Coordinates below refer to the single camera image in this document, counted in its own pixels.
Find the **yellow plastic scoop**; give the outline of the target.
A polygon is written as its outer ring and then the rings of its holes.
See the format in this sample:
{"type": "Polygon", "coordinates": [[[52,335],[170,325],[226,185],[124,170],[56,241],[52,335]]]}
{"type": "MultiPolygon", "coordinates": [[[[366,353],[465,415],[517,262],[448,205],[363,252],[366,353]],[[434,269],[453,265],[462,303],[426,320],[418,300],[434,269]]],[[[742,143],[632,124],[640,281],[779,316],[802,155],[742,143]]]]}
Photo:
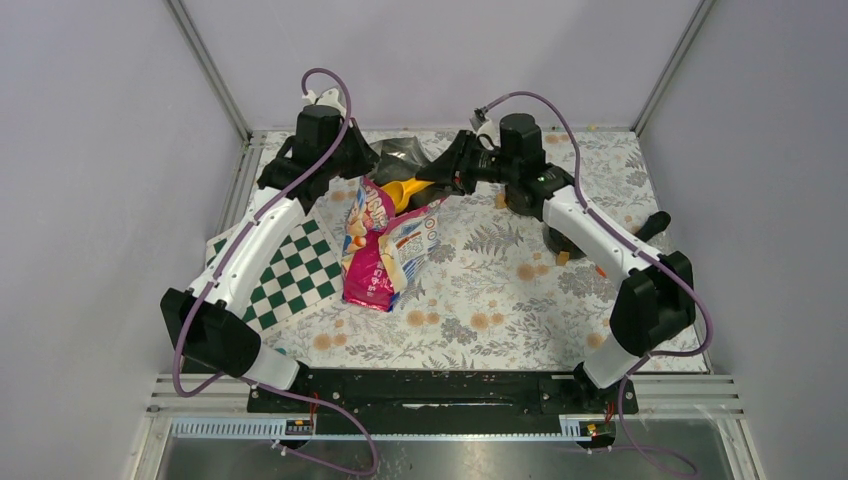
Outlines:
{"type": "Polygon", "coordinates": [[[411,197],[431,186],[431,181],[410,178],[403,181],[392,181],[383,186],[381,189],[389,196],[397,212],[405,210],[411,197]]]}

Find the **pink blue pet food bag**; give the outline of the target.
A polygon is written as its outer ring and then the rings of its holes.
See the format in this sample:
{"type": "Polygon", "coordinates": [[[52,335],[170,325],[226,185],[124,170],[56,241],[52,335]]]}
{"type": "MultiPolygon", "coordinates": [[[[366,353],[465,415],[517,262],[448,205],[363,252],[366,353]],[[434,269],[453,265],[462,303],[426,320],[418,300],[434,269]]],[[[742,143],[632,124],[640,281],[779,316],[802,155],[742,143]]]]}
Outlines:
{"type": "Polygon", "coordinates": [[[389,312],[440,242],[439,210],[447,194],[434,186],[413,193],[397,209],[384,186],[407,181],[430,163],[416,137],[378,140],[376,166],[358,181],[345,221],[342,268],[345,302],[389,312]]]}

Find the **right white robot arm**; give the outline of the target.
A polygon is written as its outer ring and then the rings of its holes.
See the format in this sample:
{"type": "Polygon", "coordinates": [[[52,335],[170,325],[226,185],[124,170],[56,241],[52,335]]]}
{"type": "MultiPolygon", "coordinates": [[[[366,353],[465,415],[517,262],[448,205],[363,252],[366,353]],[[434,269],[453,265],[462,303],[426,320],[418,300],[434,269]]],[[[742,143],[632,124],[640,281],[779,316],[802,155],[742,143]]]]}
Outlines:
{"type": "Polygon", "coordinates": [[[548,162],[533,116],[503,117],[498,144],[486,134],[458,132],[416,177],[455,195],[472,194],[480,182],[504,185],[515,213],[564,236],[616,287],[611,334],[575,369],[573,396],[583,410],[601,410],[613,398],[612,385],[694,323],[689,259],[680,252],[661,253],[597,209],[579,192],[575,176],[548,162]]]}

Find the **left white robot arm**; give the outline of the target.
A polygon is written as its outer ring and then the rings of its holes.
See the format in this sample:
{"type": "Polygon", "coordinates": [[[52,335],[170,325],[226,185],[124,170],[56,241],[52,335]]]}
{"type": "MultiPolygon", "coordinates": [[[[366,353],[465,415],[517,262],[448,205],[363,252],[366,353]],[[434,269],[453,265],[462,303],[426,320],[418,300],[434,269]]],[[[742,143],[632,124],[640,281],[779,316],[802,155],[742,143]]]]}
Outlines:
{"type": "Polygon", "coordinates": [[[288,411],[309,401],[300,364],[265,345],[243,316],[262,273],[335,178],[368,173],[378,159],[348,107],[307,105],[296,128],[260,171],[244,217],[202,274],[168,289],[160,308],[173,344],[173,369],[188,359],[267,391],[288,411]]]}

